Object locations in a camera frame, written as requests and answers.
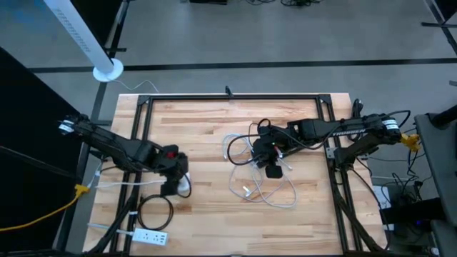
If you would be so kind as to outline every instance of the black cable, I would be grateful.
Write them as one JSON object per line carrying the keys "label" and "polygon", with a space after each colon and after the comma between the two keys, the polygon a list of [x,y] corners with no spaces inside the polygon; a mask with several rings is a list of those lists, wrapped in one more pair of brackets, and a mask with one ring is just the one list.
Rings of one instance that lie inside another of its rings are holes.
{"label": "black cable", "polygon": [[257,133],[260,131],[260,126],[264,121],[268,122],[268,125],[266,125],[267,127],[271,127],[271,121],[269,119],[261,119],[257,124]]}
{"label": "black cable", "polygon": [[[144,222],[143,222],[143,216],[141,214],[141,209],[143,208],[143,205],[151,200],[151,199],[154,199],[154,198],[162,198],[164,199],[168,204],[169,204],[169,217],[167,218],[166,222],[164,225],[162,226],[159,226],[157,228],[149,228],[148,226],[144,225]],[[170,202],[170,200],[167,199],[167,197],[165,196],[161,196],[161,195],[158,195],[158,194],[154,194],[154,195],[150,195],[146,198],[142,198],[140,200],[140,204],[138,205],[138,208],[137,208],[137,211],[138,211],[138,223],[140,223],[141,227],[142,228],[145,228],[145,229],[150,229],[150,230],[153,230],[153,231],[161,231],[163,230],[164,228],[166,228],[170,222],[171,222],[171,219],[173,218],[173,215],[174,215],[174,208],[173,208],[173,204]]]}
{"label": "black cable", "polygon": [[[352,103],[352,109],[351,109],[351,119],[354,118],[360,118],[361,117],[361,112],[363,109],[363,103],[359,99],[354,100]],[[351,140],[352,142],[355,142],[362,137],[362,134],[356,134],[356,136],[352,137],[353,135],[348,135],[348,139]]]}
{"label": "black cable", "polygon": [[109,241],[114,237],[116,234],[116,230],[121,226],[122,221],[127,216],[127,213],[130,211],[130,207],[136,204],[134,202],[134,195],[131,195],[129,199],[127,199],[126,204],[121,209],[119,215],[114,219],[113,223],[109,226],[106,233],[100,238],[100,241],[87,253],[103,253],[106,246],[108,245]]}
{"label": "black cable", "polygon": [[383,188],[389,184],[392,184],[392,183],[395,183],[395,182],[387,182],[383,185],[381,185],[381,193],[383,194],[384,198],[387,200],[387,202],[392,206],[392,203],[389,201],[388,197],[385,195],[384,191],[383,191]]}
{"label": "black cable", "polygon": [[398,186],[398,183],[401,184],[401,186],[403,186],[403,182],[401,180],[401,178],[397,175],[397,173],[393,172],[392,173],[392,177],[393,179],[395,180],[395,184]]}
{"label": "black cable", "polygon": [[417,128],[409,129],[409,130],[407,130],[407,131],[404,131],[403,133],[408,133],[408,132],[415,131],[415,130],[417,130]]}
{"label": "black cable", "polygon": [[101,169],[101,170],[100,170],[100,173],[101,173],[102,171],[108,171],[108,170],[110,170],[110,169],[112,169],[112,168],[118,168],[118,166],[117,166],[117,165],[115,165],[115,166],[111,166],[111,167],[103,168],[103,169]]}
{"label": "black cable", "polygon": [[358,157],[356,157],[356,160],[357,160],[360,164],[362,164],[363,167],[365,167],[365,168],[368,170],[368,172],[370,173],[370,177],[372,177],[372,176],[373,176],[373,172],[371,171],[371,169],[370,169],[367,165],[363,164],[363,162],[362,162]]}
{"label": "black cable", "polygon": [[255,0],[253,0],[253,1],[251,1],[251,0],[245,0],[245,1],[246,1],[246,3],[248,3],[248,4],[250,4],[250,5],[254,5],[254,6],[258,6],[258,5],[263,4],[262,2],[258,2],[258,3],[256,4],[256,1],[255,1]]}
{"label": "black cable", "polygon": [[310,6],[311,4],[319,4],[323,0],[281,0],[281,4],[284,6]]}
{"label": "black cable", "polygon": [[425,181],[427,181],[427,180],[430,179],[430,178],[432,178],[432,175],[430,175],[428,178],[422,180],[422,183],[424,183]]}
{"label": "black cable", "polygon": [[191,196],[191,194],[192,194],[192,185],[191,185],[190,179],[186,176],[186,174],[184,174],[184,177],[186,178],[187,183],[189,183],[189,194],[188,194],[187,196],[183,196],[183,195],[181,195],[179,192],[177,192],[176,194],[177,194],[178,196],[182,197],[182,198],[188,198],[188,197]]}
{"label": "black cable", "polygon": [[310,149],[310,150],[317,150],[317,149],[319,149],[320,147],[322,147],[322,146],[326,143],[327,139],[330,138],[331,135],[335,132],[335,130],[336,130],[337,128],[339,128],[339,127],[340,127],[339,125],[338,125],[338,126],[335,126],[335,127],[328,133],[328,135],[325,137],[325,139],[322,140],[322,142],[321,142],[318,146],[315,146],[315,147],[307,146],[306,144],[301,143],[300,141],[298,141],[297,139],[295,139],[293,136],[287,134],[286,132],[284,132],[284,131],[282,131],[282,130],[279,130],[279,129],[275,129],[275,130],[276,130],[277,132],[280,132],[280,133],[286,135],[287,137],[289,137],[290,139],[292,139],[292,141],[296,142],[297,144],[299,144],[299,145],[300,145],[301,147],[303,147],[303,148]]}
{"label": "black cable", "polygon": [[[417,156],[416,158],[420,158],[422,156],[425,156],[425,154],[421,154],[420,156]],[[408,160],[401,160],[401,159],[393,159],[393,160],[389,160],[389,159],[382,159],[382,158],[376,158],[376,157],[372,157],[372,156],[369,156],[370,159],[373,159],[373,160],[377,160],[377,161],[387,161],[387,162],[407,162]]]}
{"label": "black cable", "polygon": [[251,143],[251,126],[252,125],[257,125],[258,126],[258,123],[253,122],[253,123],[249,124],[249,130],[248,130],[249,138],[248,138],[248,140],[249,140],[249,143],[251,144],[251,146],[253,146],[253,144]]}
{"label": "black cable", "polygon": [[408,180],[402,184],[402,189],[401,189],[401,193],[400,193],[400,197],[403,197],[404,196],[404,193],[405,193],[405,189],[406,189],[406,186],[408,185],[409,182],[412,182],[412,181],[415,181],[417,180],[419,177],[416,175],[416,172],[414,172],[413,170],[411,170],[411,168],[413,167],[414,163],[416,162],[416,159],[417,159],[417,154],[418,152],[416,152],[416,154],[414,155],[414,158],[413,158],[413,161],[411,162],[411,150],[409,150],[408,152],[408,170],[406,172],[406,174],[408,176],[410,176],[410,178],[408,178]]}
{"label": "black cable", "polygon": [[[379,213],[381,215],[381,220],[384,223],[387,223],[387,219],[384,215],[384,213],[381,211],[381,203],[379,202],[378,198],[376,197],[376,194],[374,193],[373,189],[371,189],[370,185],[368,183],[366,183],[365,179],[362,178],[362,176],[360,176],[360,174],[355,171],[353,168],[351,169],[361,180],[362,182],[365,184],[366,188],[370,191],[371,195],[374,197],[374,199],[376,200],[376,203],[378,204],[378,207],[379,207]],[[388,247],[391,245],[391,229],[389,228],[388,224],[386,224],[386,227],[387,227],[387,244],[386,244],[386,247],[384,247],[384,250],[387,250]]]}
{"label": "black cable", "polygon": [[260,158],[260,156],[256,156],[256,157],[250,158],[249,160],[244,161],[244,162],[242,162],[242,163],[237,163],[237,162],[233,161],[233,159],[232,159],[231,156],[230,156],[230,148],[231,148],[231,145],[232,145],[235,141],[239,140],[240,138],[246,138],[246,137],[252,137],[252,136],[262,136],[262,135],[263,135],[263,134],[242,135],[242,136],[237,136],[236,138],[234,138],[232,141],[230,141],[230,143],[228,143],[228,146],[227,146],[227,158],[228,158],[228,160],[229,160],[233,165],[242,166],[242,165],[246,165],[246,164],[251,163],[251,162],[255,161],[256,159]]}
{"label": "black cable", "polygon": [[253,6],[258,6],[261,4],[267,4],[274,2],[276,0],[245,0],[248,4],[253,5]]}
{"label": "black cable", "polygon": [[398,125],[398,127],[401,128],[401,127],[406,123],[406,121],[409,119],[409,116],[411,115],[411,111],[409,111],[409,110],[393,111],[393,112],[387,114],[387,116],[392,116],[392,115],[394,115],[394,114],[404,114],[404,113],[406,113],[406,117],[405,117],[405,119],[400,123],[400,125]]}

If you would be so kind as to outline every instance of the coiled black cable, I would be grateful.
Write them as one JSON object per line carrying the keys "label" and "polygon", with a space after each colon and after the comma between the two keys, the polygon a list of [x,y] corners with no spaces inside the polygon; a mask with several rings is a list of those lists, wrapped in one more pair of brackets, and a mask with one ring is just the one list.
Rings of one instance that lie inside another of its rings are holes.
{"label": "coiled black cable", "polygon": [[[191,185],[191,180],[188,178],[188,176],[186,176],[186,174],[184,174],[184,177],[186,178],[187,182],[189,183],[189,194],[187,196],[183,196],[178,192],[176,194],[178,196],[182,197],[182,198],[188,198],[192,194],[192,185]],[[162,226],[159,226],[157,228],[149,228],[143,222],[143,216],[141,214],[141,209],[143,208],[143,205],[147,201],[149,201],[151,199],[154,199],[154,198],[162,198],[162,199],[164,199],[169,204],[169,210],[170,211],[169,211],[169,217],[166,219],[165,223]],[[140,204],[138,205],[138,208],[137,208],[137,211],[138,211],[138,223],[140,223],[141,227],[145,228],[145,229],[150,229],[150,230],[153,230],[153,231],[161,231],[164,228],[166,228],[170,224],[171,219],[173,218],[173,215],[174,215],[174,207],[173,207],[173,204],[170,202],[170,200],[168,200],[167,197],[162,196],[162,195],[158,195],[158,194],[150,195],[150,196],[147,196],[146,198],[141,198]]]}
{"label": "coiled black cable", "polygon": [[[143,208],[143,205],[147,201],[149,201],[151,199],[154,199],[154,198],[162,198],[162,199],[164,199],[169,204],[169,210],[170,211],[169,211],[169,217],[166,219],[166,222],[162,226],[159,226],[157,228],[149,228],[143,222],[143,216],[141,214],[141,209]],[[161,195],[158,195],[158,194],[150,195],[150,196],[148,196],[146,198],[141,198],[140,204],[138,205],[138,223],[140,223],[141,227],[145,228],[145,229],[150,229],[150,230],[153,230],[153,231],[161,231],[162,229],[166,228],[170,224],[171,219],[173,218],[173,215],[174,215],[173,204],[165,196],[161,196]]]}

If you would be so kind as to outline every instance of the black wire bundle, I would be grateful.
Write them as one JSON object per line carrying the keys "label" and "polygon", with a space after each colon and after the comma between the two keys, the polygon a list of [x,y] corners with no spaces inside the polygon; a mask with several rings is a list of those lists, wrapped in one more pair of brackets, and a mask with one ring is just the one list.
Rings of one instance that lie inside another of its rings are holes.
{"label": "black wire bundle", "polygon": [[103,253],[109,241],[117,233],[116,230],[121,226],[122,221],[124,221],[124,218],[130,211],[130,207],[134,204],[136,204],[134,201],[134,195],[131,195],[129,199],[127,199],[124,207],[121,209],[121,212],[116,216],[113,223],[109,226],[106,233],[100,238],[99,242],[87,253]]}
{"label": "black wire bundle", "polygon": [[323,0],[281,0],[281,4],[284,6],[310,6],[312,4],[319,4]]}
{"label": "black wire bundle", "polygon": [[[423,179],[422,181],[419,181],[418,180],[419,177],[412,170],[412,167],[413,167],[414,163],[416,162],[416,159],[421,157],[421,156],[424,156],[424,155],[425,154],[423,153],[420,156],[418,156],[418,152],[416,152],[414,154],[413,159],[411,160],[411,150],[410,150],[408,152],[408,159],[407,160],[382,160],[382,159],[379,159],[379,161],[406,161],[408,163],[408,170],[406,172],[406,174],[408,176],[410,176],[410,178],[408,180],[403,182],[396,173],[392,173],[392,177],[394,178],[395,181],[394,182],[385,183],[385,184],[383,184],[381,186],[381,193],[383,194],[384,198],[390,203],[390,205],[392,205],[392,203],[391,203],[391,201],[389,201],[389,199],[386,197],[386,195],[385,195],[385,193],[383,191],[383,187],[387,186],[389,184],[396,184],[397,186],[401,185],[401,192],[398,195],[398,198],[396,199],[397,202],[399,202],[401,199],[403,199],[407,203],[415,203],[417,201],[422,201],[420,190],[422,188],[422,185],[425,183],[425,181],[427,181],[428,179],[431,179],[432,175],[430,175],[428,178]],[[406,192],[407,185],[412,181],[414,181],[415,185],[418,186],[417,194],[414,194],[414,193],[411,193],[411,192]],[[412,227],[409,223],[405,223],[405,226],[411,233],[413,233],[414,235],[418,236],[415,240],[413,240],[412,242],[408,242],[408,243],[416,243],[425,234],[424,232],[418,233],[417,231],[414,231],[414,227]],[[406,238],[405,235],[400,235],[395,231],[394,231],[394,234],[397,235],[397,236]]]}
{"label": "black wire bundle", "polygon": [[[371,187],[369,186],[368,183],[366,183],[365,179],[362,178],[362,176],[356,171],[354,170],[353,168],[351,169],[363,182],[363,184],[365,184],[365,187],[370,191],[371,195],[374,197],[374,199],[376,200],[376,203],[378,204],[378,207],[379,207],[379,210],[380,210],[380,215],[381,215],[381,220],[383,222],[383,224],[387,223],[387,219],[386,219],[386,216],[384,215],[384,213],[381,211],[381,203],[379,202],[378,198],[376,197],[376,194],[374,193],[373,189],[371,189]],[[389,228],[388,225],[387,226],[387,231],[388,232],[391,232],[391,229]],[[384,247],[384,250],[387,250],[388,247],[391,245],[391,234],[390,233],[387,233],[387,244],[386,246]]]}
{"label": "black wire bundle", "polygon": [[261,5],[261,4],[271,3],[271,2],[274,2],[276,0],[245,0],[245,1],[250,5],[257,6],[257,5]]}

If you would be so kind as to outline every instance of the butcher block tabletop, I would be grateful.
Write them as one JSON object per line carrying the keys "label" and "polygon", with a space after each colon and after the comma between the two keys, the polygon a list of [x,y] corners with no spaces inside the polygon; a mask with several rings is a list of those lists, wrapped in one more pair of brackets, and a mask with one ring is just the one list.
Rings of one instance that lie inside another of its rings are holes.
{"label": "butcher block tabletop", "polygon": [[[130,138],[137,98],[120,95],[111,131]],[[349,118],[351,100],[348,94],[331,94],[336,119]],[[141,112],[139,138],[146,108]],[[302,150],[284,161],[293,170],[283,167],[298,195],[294,208],[275,208],[264,202],[252,203],[229,190],[233,164],[222,156],[222,140],[229,133],[248,133],[252,122],[268,118],[272,125],[285,127],[288,121],[318,118],[316,102],[311,100],[157,100],[154,101],[149,140],[164,145],[176,144],[189,157],[192,194],[189,198],[169,196],[174,217],[163,230],[169,234],[166,246],[132,242],[132,256],[202,256],[202,255],[338,255],[342,253],[335,210],[323,149]],[[343,146],[350,142],[341,137]],[[233,152],[245,147],[242,140],[233,145]],[[104,167],[113,166],[108,162]],[[244,194],[243,186],[255,188],[251,167],[240,166],[231,180],[233,189]],[[368,171],[359,163],[354,169],[371,185]],[[100,181],[120,182],[123,172],[104,171]],[[386,245],[376,200],[363,182],[348,173],[356,215],[368,233],[380,245]],[[143,173],[142,182],[162,180],[158,174]],[[274,190],[281,179],[266,178],[261,185],[264,194]],[[115,218],[120,186],[98,188],[91,223],[109,226]],[[160,183],[140,187],[142,196],[158,194]],[[252,198],[260,198],[258,192]],[[289,184],[276,191],[269,201],[290,204],[294,200]],[[149,227],[162,225],[169,214],[165,200],[156,198],[144,204],[144,223]],[[351,227],[345,217],[350,249],[353,246]],[[94,247],[106,232],[88,227],[84,251]],[[124,245],[119,237],[119,250]]]}

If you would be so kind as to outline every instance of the power outlet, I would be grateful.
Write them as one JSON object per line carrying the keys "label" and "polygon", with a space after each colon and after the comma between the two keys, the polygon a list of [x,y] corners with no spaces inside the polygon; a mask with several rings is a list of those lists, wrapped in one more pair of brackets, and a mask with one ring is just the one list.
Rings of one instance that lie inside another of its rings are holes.
{"label": "power outlet", "polygon": [[166,246],[169,235],[164,232],[152,231],[149,229],[135,228],[133,241],[150,243],[157,246]]}

